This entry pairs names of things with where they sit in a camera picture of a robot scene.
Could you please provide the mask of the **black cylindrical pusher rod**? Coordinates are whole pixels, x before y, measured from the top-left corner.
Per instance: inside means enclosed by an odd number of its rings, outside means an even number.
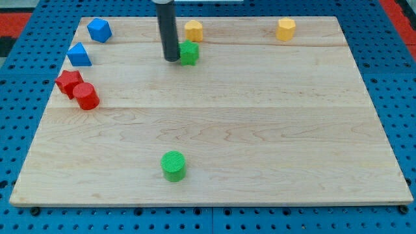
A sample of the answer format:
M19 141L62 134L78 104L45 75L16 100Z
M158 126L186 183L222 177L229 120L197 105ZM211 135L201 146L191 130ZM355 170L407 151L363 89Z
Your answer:
M179 60L180 52L174 0L155 0L155 9L164 58L175 62Z

